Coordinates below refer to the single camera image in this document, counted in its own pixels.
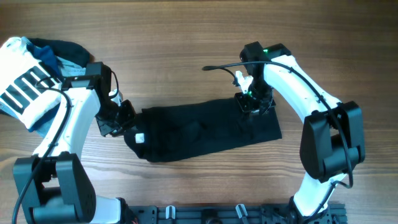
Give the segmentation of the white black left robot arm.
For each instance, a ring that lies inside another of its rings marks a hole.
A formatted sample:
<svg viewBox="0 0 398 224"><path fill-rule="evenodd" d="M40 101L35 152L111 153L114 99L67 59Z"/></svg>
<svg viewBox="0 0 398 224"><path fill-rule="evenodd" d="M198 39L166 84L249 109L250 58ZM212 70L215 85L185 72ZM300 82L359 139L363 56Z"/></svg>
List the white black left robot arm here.
<svg viewBox="0 0 398 224"><path fill-rule="evenodd" d="M115 103L111 93L116 75L67 77L60 87L50 77L35 87L54 93L60 107L46 138L32 156L13 167L18 199L12 214L24 212L27 223L138 223L123 198L97 196L81 162L81 151L93 119L102 136L119 136L134 117L129 101Z"/></svg>

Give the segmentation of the black polo shirt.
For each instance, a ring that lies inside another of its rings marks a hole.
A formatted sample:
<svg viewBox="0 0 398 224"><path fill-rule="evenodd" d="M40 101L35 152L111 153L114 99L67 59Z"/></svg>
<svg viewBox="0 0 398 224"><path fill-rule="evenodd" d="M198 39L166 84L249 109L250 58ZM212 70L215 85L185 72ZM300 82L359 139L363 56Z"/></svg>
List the black polo shirt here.
<svg viewBox="0 0 398 224"><path fill-rule="evenodd" d="M179 161L282 137L274 108L245 115L233 98L147 108L135 122L124 141L149 162Z"/></svg>

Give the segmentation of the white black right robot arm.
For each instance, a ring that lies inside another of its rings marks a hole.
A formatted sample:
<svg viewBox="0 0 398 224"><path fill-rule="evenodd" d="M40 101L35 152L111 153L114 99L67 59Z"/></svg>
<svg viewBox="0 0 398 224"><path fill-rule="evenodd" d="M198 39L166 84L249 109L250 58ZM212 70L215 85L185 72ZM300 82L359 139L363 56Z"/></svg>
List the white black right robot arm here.
<svg viewBox="0 0 398 224"><path fill-rule="evenodd" d="M343 103L319 87L283 44L247 44L239 54L248 75L236 72L235 95L246 114L263 115L277 90L303 123L300 160L305 175L291 198L288 219L309 223L323 216L336 186L352 188L353 170L365 158L363 116L353 101Z"/></svg>

